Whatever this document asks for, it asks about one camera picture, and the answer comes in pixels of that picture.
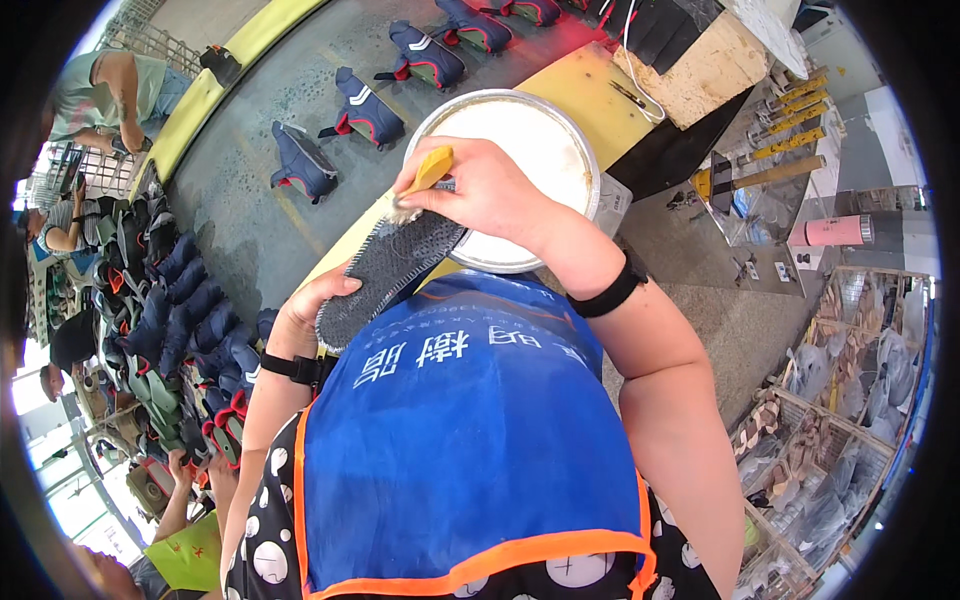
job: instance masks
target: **man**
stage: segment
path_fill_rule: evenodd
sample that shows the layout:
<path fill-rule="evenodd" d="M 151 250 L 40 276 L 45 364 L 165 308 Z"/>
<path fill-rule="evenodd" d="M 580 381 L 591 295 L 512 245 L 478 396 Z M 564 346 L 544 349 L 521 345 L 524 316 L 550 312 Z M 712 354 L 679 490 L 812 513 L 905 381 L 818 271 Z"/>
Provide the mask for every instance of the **man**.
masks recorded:
<path fill-rule="evenodd" d="M 190 83 L 163 60 L 132 52 L 79 55 L 54 85 L 43 134 L 52 142 L 73 140 L 112 153 L 110 143 L 119 131 L 124 146 L 138 153 L 144 136 L 156 137 Z"/>
<path fill-rule="evenodd" d="M 170 474 L 174 476 L 176 483 L 173 495 L 170 497 L 167 508 L 163 512 L 163 517 L 156 528 L 153 544 L 187 529 L 186 509 L 193 481 L 189 469 L 180 466 L 180 459 L 183 455 L 183 450 L 173 450 L 169 454 Z M 213 489 L 214 498 L 217 502 L 218 527 L 222 536 L 223 527 L 226 525 L 227 510 L 236 492 L 236 474 L 229 467 L 224 456 L 219 453 L 210 461 L 208 474 L 210 476 L 210 487 Z M 191 525 L 191 527 L 200 525 L 200 522 Z M 100 576 L 98 583 L 111 600 L 159 600 L 160 598 L 163 600 L 210 600 L 223 597 L 217 583 L 219 575 L 215 572 L 215 566 L 212 567 L 214 571 L 212 573 L 212 591 L 175 589 L 171 588 L 162 573 L 163 570 L 170 567 L 158 568 L 147 556 L 139 559 L 127 569 L 118 563 L 114 557 L 103 552 L 94 552 L 85 546 L 75 547 L 81 561 L 87 563 L 88 566 L 93 568 L 95 574 Z"/>
<path fill-rule="evenodd" d="M 40 387 L 51 402 L 63 389 L 60 371 L 73 373 L 84 360 L 97 353 L 97 312 L 87 308 L 67 319 L 50 342 L 50 364 L 40 369 Z"/>

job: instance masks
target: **hand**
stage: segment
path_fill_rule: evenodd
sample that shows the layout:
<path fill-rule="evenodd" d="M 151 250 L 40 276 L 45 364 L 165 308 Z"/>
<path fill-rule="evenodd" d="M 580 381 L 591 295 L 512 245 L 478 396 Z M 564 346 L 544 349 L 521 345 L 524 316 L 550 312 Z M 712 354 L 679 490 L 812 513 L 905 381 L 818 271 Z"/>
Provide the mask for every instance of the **hand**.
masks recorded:
<path fill-rule="evenodd" d="M 140 152 L 140 149 L 143 148 L 143 138 L 143 130 L 136 123 L 124 122 L 120 124 L 120 139 L 123 140 L 123 145 L 127 147 L 127 152 L 130 154 L 135 155 Z"/>
<path fill-rule="evenodd" d="M 317 355 L 317 334 L 314 330 L 317 311 L 324 300 L 349 296 L 360 289 L 360 279 L 344 276 L 349 260 L 304 285 L 291 296 L 276 315 L 267 351 L 279 358 L 293 355 Z"/>
<path fill-rule="evenodd" d="M 486 139 L 425 137 L 396 176 L 394 191 L 414 180 L 423 158 L 434 148 L 453 146 L 450 175 L 457 191 L 428 189 L 397 204 L 439 212 L 460 225 L 518 244 L 527 250 L 550 230 L 551 216 L 564 207 L 547 198 L 499 146 Z"/>
<path fill-rule="evenodd" d="M 77 205 L 82 204 L 86 200 L 86 177 L 81 177 L 79 181 L 73 187 L 73 199 Z M 74 206 L 74 212 L 77 212 L 77 207 Z"/>
<path fill-rule="evenodd" d="M 210 476 L 211 485 L 226 479 L 236 479 L 236 471 L 230 468 L 227 457 L 219 451 L 210 459 L 210 464 L 206 466 L 206 473 Z"/>
<path fill-rule="evenodd" d="M 237 489 L 237 475 L 239 471 L 230 468 L 230 464 L 220 452 L 217 452 L 210 464 L 206 466 L 206 474 L 210 477 L 210 488 L 213 490 L 213 499 L 218 507 L 226 511 Z"/>
<path fill-rule="evenodd" d="M 190 466 L 180 465 L 180 459 L 186 456 L 186 451 L 174 448 L 167 453 L 167 467 L 170 474 L 174 477 L 177 489 L 189 490 L 193 486 L 193 473 L 190 472 Z"/>

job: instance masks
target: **scissors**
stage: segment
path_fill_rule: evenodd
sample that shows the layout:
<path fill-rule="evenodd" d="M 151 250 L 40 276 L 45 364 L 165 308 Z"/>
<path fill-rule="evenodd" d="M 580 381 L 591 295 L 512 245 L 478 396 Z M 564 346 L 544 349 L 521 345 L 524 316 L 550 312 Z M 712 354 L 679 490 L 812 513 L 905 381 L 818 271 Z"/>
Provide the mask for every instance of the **scissors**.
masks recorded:
<path fill-rule="evenodd" d="M 631 92 L 629 89 L 627 89 L 627 88 L 624 87 L 623 85 L 618 84 L 618 83 L 615 82 L 615 81 L 610 81 L 610 85 L 611 85 L 611 87 L 612 87 L 613 89 L 615 89 L 616 91 L 618 91 L 618 92 L 620 92 L 621 94 L 623 94 L 624 96 L 626 96 L 627 100 L 629 100 L 630 102 L 634 103 L 634 104 L 637 105 L 638 107 L 640 107 L 640 108 L 647 108 L 647 105 L 646 105 L 645 102 L 643 102 L 642 100 L 640 100 L 639 98 L 637 98 L 637 96 L 635 96 L 635 95 L 633 94 L 633 92 Z"/>

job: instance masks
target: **black rubber pad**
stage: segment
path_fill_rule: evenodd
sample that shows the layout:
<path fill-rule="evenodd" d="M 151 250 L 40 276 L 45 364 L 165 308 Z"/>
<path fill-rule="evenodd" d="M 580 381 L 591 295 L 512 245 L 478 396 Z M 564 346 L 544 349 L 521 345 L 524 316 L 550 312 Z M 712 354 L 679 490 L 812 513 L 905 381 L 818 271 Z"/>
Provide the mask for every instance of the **black rubber pad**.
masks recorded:
<path fill-rule="evenodd" d="M 402 226 L 380 219 L 345 271 L 363 286 L 349 296 L 327 300 L 317 313 L 320 344 L 328 351 L 343 352 L 400 290 L 446 258 L 465 231 L 430 211 Z"/>

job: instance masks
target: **worker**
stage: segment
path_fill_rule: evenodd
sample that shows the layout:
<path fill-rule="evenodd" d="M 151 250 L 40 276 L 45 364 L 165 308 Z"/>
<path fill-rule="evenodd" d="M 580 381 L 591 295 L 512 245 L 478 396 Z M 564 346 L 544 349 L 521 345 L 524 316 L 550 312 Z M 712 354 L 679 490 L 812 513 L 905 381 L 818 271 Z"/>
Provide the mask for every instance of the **worker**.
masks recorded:
<path fill-rule="evenodd" d="M 100 245 L 97 223 L 100 215 L 111 214 L 115 198 L 102 196 L 88 201 L 86 180 L 78 178 L 73 200 L 61 200 L 46 213 L 28 208 L 21 214 L 21 227 L 26 229 L 27 242 L 36 244 L 48 254 L 70 254 Z"/>
<path fill-rule="evenodd" d="M 54 85 L 43 112 L 43 135 L 113 154 L 111 142 L 119 132 L 124 147 L 136 154 L 144 136 L 156 139 L 190 84 L 164 60 L 113 50 L 81 54 L 63 67 Z"/>
<path fill-rule="evenodd" d="M 75 546 L 80 560 L 86 563 L 96 575 L 99 575 L 101 589 L 110 600 L 160 600 L 161 598 L 163 600 L 212 600 L 214 598 L 219 600 L 222 597 L 221 591 L 216 587 L 217 574 L 215 568 L 210 580 L 212 581 L 212 589 L 172 588 L 167 582 L 168 578 L 173 579 L 180 575 L 177 572 L 178 570 L 203 568 L 202 564 L 198 564 L 199 559 L 203 557 L 203 553 L 197 557 L 198 560 L 193 558 L 197 549 L 196 546 L 193 548 L 187 547 L 186 551 L 181 549 L 182 555 L 178 556 L 179 564 L 178 561 L 171 561 L 170 564 L 155 564 L 155 561 L 151 559 L 152 547 L 156 547 L 160 542 L 171 539 L 177 534 L 183 535 L 191 529 L 203 530 L 207 526 L 204 520 L 213 517 L 207 516 L 193 525 L 188 526 L 187 524 L 186 511 L 190 491 L 193 487 L 193 473 L 189 468 L 180 465 L 180 460 L 184 454 L 183 450 L 176 449 L 171 450 L 168 455 L 170 474 L 174 478 L 174 490 L 167 503 L 167 508 L 163 511 L 163 517 L 160 518 L 151 547 L 147 548 L 144 553 L 145 556 L 132 564 L 130 569 L 118 563 L 116 558 L 103 552 L 94 552 L 86 546 Z M 218 453 L 211 459 L 207 473 L 210 478 L 210 488 L 213 491 L 214 500 L 217 506 L 223 507 L 224 514 L 221 516 L 221 510 L 218 510 L 215 517 L 216 522 L 219 523 L 222 520 L 226 523 L 227 507 L 233 499 L 233 493 L 237 486 L 235 471 L 229 467 L 223 454 Z M 195 535 L 194 539 L 201 540 L 205 533 L 206 531 L 196 532 L 199 535 Z M 209 543 L 206 545 L 207 547 L 216 546 L 216 544 Z"/>
<path fill-rule="evenodd" d="M 456 191 L 401 207 L 520 245 L 574 300 L 437 278 L 357 334 L 313 400 L 297 373 L 318 309 L 371 283 L 345 264 L 288 299 L 244 426 L 225 596 L 729 598 L 743 499 L 693 328 L 490 141 L 423 139 L 394 190 L 445 144 Z M 625 377 L 622 421 L 603 349 Z"/>
<path fill-rule="evenodd" d="M 50 340 L 50 364 L 40 368 L 40 388 L 51 402 L 63 391 L 63 372 L 76 374 L 83 361 L 97 353 L 97 322 L 93 307 L 70 317 L 54 332 Z"/>

